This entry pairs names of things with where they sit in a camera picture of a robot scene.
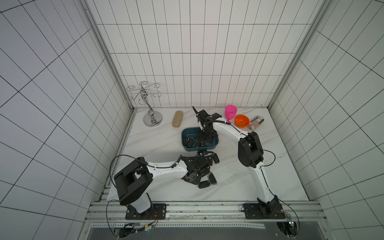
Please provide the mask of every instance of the white marble surface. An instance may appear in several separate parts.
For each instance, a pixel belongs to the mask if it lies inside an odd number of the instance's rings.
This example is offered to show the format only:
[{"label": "white marble surface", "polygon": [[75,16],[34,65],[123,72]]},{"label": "white marble surface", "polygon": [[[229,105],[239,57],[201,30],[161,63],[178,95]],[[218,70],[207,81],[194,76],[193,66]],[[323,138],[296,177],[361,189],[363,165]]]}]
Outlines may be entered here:
[{"label": "white marble surface", "polygon": [[[194,156],[196,152],[187,152],[181,145],[181,132],[187,127],[197,127],[197,118],[192,109],[160,108],[156,109],[163,115],[163,122],[157,127],[147,127],[143,123],[147,109],[139,109],[128,136],[123,154],[133,157],[144,156],[148,162],[176,161],[178,156]],[[172,120],[177,110],[184,112],[183,121],[178,128],[172,127]],[[224,116],[224,108],[206,108],[208,114],[218,113]],[[264,122],[255,129],[259,135],[263,149],[276,154],[273,165],[266,167],[272,191],[281,200],[308,200],[297,173],[292,165],[278,131],[266,108],[238,109],[237,114],[244,114],[250,119],[257,115],[264,117]],[[218,133],[219,144],[214,151],[220,163],[213,164],[211,172],[217,180],[217,185],[199,189],[196,185],[182,179],[174,179],[157,186],[149,192],[153,201],[255,201],[257,194],[249,174],[237,158],[237,144]],[[264,163],[273,160],[273,155],[264,152]],[[122,157],[118,162],[115,173],[127,166],[132,159]],[[117,199],[116,189],[112,186],[107,200]]]}]

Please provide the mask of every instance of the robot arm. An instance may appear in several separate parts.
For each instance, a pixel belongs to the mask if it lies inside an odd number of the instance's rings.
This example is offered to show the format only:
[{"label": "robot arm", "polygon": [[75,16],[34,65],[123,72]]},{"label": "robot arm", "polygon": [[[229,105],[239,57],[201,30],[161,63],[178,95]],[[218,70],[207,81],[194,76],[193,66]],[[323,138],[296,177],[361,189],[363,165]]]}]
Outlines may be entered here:
[{"label": "robot arm", "polygon": [[[238,129],[217,113],[208,115],[205,110],[197,112],[194,107],[193,109],[201,129],[201,138],[211,139],[218,131],[238,144],[238,159],[248,167],[255,183],[260,211],[263,216],[270,216],[280,204],[277,196],[271,193],[267,176],[263,174],[263,149],[257,133]],[[176,162],[159,164],[146,162],[143,157],[139,157],[117,173],[114,179],[120,204],[131,204],[138,213],[143,213],[151,207],[145,193],[150,190],[148,187],[153,180],[182,178],[196,184],[194,182],[196,177],[201,178],[208,173],[209,164],[204,155],[195,157],[180,155]]]}]

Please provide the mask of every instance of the blue plastic bin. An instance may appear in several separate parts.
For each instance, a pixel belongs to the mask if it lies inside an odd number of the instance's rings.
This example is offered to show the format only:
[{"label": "blue plastic bin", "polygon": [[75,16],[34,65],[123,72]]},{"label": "blue plastic bin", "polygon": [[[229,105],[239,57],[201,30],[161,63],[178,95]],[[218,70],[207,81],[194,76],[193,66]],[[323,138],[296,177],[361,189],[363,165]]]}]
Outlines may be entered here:
[{"label": "blue plastic bin", "polygon": [[195,139],[196,136],[197,136],[197,131],[199,129],[200,129],[199,127],[189,127],[189,128],[184,129],[181,132],[181,144],[183,145],[183,147],[184,147],[184,149],[186,151],[188,151],[188,152],[205,151],[205,150],[214,149],[217,146],[217,144],[218,144],[218,137],[215,137],[213,143],[205,142],[205,146],[204,147],[187,147],[187,145],[184,143],[184,137],[187,136],[189,138]]}]

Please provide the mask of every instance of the pink wine glass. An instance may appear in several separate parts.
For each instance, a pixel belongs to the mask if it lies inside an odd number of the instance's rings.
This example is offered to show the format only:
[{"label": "pink wine glass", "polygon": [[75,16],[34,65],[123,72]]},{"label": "pink wine glass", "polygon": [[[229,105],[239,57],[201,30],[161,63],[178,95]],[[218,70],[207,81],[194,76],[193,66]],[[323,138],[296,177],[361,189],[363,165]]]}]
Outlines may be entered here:
[{"label": "pink wine glass", "polygon": [[225,107],[224,115],[228,122],[230,122],[230,120],[236,116],[236,113],[237,107],[235,107],[234,105],[227,105]]}]

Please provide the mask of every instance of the car key fob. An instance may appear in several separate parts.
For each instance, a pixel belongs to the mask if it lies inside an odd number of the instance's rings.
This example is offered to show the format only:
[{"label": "car key fob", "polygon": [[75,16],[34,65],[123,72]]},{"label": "car key fob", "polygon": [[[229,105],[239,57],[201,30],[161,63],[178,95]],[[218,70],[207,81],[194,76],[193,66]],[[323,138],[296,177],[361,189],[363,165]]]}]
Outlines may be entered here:
[{"label": "car key fob", "polygon": [[202,181],[199,183],[199,188],[209,187],[209,185],[211,185],[209,181]]},{"label": "car key fob", "polygon": [[209,181],[210,184],[217,184],[216,178],[215,178],[213,173],[210,173],[208,175],[208,181]]},{"label": "car key fob", "polygon": [[220,160],[218,159],[218,156],[217,154],[215,153],[214,155],[212,155],[212,158],[214,159],[214,162],[217,164],[220,162]]}]

